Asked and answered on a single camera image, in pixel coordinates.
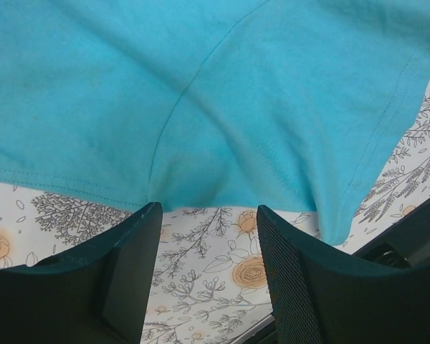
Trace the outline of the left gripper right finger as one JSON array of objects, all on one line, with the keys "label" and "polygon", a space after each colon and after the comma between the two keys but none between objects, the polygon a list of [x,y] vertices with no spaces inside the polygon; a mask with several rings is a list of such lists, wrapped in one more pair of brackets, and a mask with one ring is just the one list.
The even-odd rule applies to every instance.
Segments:
[{"label": "left gripper right finger", "polygon": [[369,262],[266,206],[257,228],[279,343],[430,343],[430,262]]}]

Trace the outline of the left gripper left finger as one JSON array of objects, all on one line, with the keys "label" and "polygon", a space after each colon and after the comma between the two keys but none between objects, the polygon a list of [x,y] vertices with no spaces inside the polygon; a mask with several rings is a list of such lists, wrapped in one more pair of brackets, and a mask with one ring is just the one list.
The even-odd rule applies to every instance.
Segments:
[{"label": "left gripper left finger", "polygon": [[153,202],[34,266],[0,269],[0,343],[139,343],[162,218]]}]

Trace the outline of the turquoise t shirt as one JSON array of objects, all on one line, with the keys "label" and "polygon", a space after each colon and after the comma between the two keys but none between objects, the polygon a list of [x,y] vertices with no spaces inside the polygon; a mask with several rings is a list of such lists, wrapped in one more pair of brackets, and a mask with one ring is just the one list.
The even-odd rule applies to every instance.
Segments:
[{"label": "turquoise t shirt", "polygon": [[429,78],[430,1],[0,1],[0,182],[339,245]]}]

